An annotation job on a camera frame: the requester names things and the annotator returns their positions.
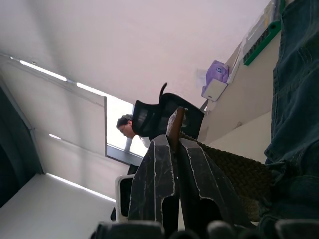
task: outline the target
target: wall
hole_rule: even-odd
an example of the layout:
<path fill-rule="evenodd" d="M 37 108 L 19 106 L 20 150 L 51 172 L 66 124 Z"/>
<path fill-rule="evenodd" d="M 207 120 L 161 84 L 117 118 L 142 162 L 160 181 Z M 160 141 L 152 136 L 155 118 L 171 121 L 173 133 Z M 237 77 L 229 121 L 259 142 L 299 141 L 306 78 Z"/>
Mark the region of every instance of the wall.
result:
<path fill-rule="evenodd" d="M 99 221 L 110 221 L 114 203 L 35 175 L 0 209 L 2 239 L 87 239 Z"/>
<path fill-rule="evenodd" d="M 209 146 L 264 163 L 264 151 L 270 144 L 270 127 L 271 112 L 267 112 Z"/>

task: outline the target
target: chair backrest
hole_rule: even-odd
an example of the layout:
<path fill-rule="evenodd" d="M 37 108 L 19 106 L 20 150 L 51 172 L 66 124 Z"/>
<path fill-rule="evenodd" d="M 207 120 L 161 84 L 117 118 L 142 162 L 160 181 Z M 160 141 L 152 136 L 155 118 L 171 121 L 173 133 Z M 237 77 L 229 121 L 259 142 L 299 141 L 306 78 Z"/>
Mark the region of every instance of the chair backrest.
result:
<path fill-rule="evenodd" d="M 132 125 L 134 133 L 150 139 L 166 134 L 169 117 L 178 107 L 188 109 L 181 131 L 188 136 L 198 138 L 204 113 L 187 100 L 172 93 L 163 94 L 157 105 L 136 101 Z"/>

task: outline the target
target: dark clothing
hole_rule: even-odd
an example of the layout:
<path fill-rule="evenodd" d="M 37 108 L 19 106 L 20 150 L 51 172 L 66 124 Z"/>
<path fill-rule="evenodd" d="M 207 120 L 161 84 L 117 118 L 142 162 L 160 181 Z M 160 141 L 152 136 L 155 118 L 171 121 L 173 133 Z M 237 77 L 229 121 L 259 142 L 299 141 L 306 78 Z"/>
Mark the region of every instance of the dark clothing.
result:
<path fill-rule="evenodd" d="M 274 184 L 259 223 L 268 238 L 278 219 L 319 219 L 319 1 L 288 5 L 281 34 L 265 151 Z"/>

